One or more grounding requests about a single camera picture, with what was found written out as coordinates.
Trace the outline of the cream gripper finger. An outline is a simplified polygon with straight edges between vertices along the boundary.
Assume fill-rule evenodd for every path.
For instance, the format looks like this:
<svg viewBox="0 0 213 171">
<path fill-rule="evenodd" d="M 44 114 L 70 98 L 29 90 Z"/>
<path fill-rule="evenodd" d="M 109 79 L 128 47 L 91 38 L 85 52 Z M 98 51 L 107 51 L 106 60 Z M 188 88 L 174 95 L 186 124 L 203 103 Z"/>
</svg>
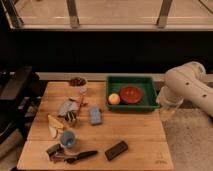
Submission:
<svg viewBox="0 0 213 171">
<path fill-rule="evenodd" d="M 174 115 L 174 113 L 174 110 L 161 109 L 159 112 L 161 121 L 165 122 L 169 120 Z"/>
</svg>

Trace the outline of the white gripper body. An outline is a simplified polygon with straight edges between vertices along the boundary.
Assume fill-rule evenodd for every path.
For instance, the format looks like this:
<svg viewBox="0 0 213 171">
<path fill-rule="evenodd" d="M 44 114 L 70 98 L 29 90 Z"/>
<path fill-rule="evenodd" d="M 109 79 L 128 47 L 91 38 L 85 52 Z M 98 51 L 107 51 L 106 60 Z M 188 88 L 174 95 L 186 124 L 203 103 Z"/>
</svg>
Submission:
<svg viewBox="0 0 213 171">
<path fill-rule="evenodd" d="M 157 95 L 156 102 L 165 110 L 176 110 L 183 103 L 183 98 L 163 86 Z"/>
</svg>

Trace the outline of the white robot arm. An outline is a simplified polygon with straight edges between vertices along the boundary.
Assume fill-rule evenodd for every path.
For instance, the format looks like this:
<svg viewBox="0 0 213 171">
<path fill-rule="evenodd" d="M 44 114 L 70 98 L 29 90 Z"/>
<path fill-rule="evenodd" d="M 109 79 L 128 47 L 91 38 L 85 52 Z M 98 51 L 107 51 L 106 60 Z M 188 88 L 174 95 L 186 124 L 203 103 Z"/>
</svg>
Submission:
<svg viewBox="0 0 213 171">
<path fill-rule="evenodd" d="M 202 82 L 204 66 L 196 61 L 169 69 L 164 75 L 164 86 L 156 98 L 162 121 L 167 121 L 184 100 L 189 100 L 213 117 L 213 88 Z"/>
</svg>

